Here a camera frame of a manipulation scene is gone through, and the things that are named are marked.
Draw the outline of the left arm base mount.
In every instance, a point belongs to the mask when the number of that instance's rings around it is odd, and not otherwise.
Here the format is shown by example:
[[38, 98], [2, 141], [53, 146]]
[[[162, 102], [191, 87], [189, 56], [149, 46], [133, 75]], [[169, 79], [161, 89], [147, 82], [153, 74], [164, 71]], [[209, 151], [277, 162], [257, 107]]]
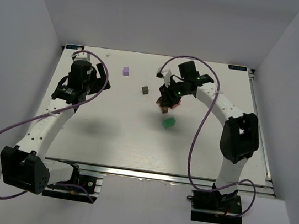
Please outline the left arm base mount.
[[99, 176], [80, 174], [76, 181], [62, 181], [46, 186], [42, 196], [92, 204], [100, 194], [102, 182]]

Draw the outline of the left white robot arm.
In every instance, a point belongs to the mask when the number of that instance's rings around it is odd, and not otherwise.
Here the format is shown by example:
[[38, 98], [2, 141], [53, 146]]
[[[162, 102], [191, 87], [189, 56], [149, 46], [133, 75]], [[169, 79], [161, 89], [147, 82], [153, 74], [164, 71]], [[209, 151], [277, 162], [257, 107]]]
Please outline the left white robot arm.
[[64, 124], [86, 97], [110, 88], [103, 65], [74, 60], [70, 72], [58, 83], [45, 110], [45, 117], [14, 147], [1, 151], [3, 181], [25, 191], [41, 194], [47, 186], [74, 188], [79, 183], [78, 166], [73, 162], [46, 163], [45, 157]]

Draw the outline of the green notched block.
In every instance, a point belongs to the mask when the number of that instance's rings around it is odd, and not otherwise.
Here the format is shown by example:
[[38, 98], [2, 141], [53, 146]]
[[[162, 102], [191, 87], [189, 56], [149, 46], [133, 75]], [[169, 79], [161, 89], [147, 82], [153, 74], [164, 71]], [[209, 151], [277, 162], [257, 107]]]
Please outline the green notched block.
[[163, 120], [162, 126], [163, 126], [164, 129], [167, 129], [169, 127], [174, 126], [175, 123], [176, 123], [175, 118], [174, 117], [169, 117], [169, 118]]

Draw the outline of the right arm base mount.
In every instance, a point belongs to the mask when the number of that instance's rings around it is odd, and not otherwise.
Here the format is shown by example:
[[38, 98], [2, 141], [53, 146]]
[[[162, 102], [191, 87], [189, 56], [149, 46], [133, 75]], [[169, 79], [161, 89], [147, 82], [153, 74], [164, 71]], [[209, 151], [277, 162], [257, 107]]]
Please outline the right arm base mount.
[[210, 224], [242, 224], [241, 217], [235, 217], [242, 213], [241, 197], [236, 196], [230, 201], [218, 206], [212, 193], [194, 190], [186, 196], [191, 203], [191, 220]]

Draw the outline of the brown rectangular block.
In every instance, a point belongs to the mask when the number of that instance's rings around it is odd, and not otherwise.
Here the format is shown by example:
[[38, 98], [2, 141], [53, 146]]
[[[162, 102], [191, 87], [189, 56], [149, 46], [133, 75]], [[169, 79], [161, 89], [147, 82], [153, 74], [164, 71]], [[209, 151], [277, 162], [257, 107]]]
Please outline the brown rectangular block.
[[161, 106], [161, 103], [162, 103], [162, 97], [159, 97], [156, 101], [156, 104]]

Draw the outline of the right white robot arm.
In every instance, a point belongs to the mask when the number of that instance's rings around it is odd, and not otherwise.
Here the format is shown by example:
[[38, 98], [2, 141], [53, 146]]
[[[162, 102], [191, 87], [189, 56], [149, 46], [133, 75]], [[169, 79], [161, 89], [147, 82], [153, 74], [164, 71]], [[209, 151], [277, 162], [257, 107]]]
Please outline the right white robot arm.
[[237, 185], [244, 165], [259, 148], [259, 124], [254, 113], [245, 113], [233, 105], [223, 95], [218, 75], [201, 75], [196, 69], [196, 57], [181, 63], [180, 75], [172, 74], [162, 65], [156, 76], [164, 83], [159, 87], [161, 96], [157, 104], [162, 112], [177, 105], [183, 96], [192, 95], [207, 106], [205, 119], [213, 114], [222, 125], [220, 150], [223, 156], [222, 166], [212, 186], [213, 193], [222, 198], [230, 198], [237, 193]]

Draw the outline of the red rectangular block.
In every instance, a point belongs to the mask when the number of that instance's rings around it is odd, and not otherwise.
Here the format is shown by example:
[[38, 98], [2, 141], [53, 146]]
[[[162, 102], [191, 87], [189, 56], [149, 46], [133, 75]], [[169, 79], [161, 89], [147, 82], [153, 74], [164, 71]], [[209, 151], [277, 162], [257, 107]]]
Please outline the red rectangular block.
[[176, 104], [174, 104], [171, 109], [177, 108], [181, 104], [181, 100], [179, 100]]

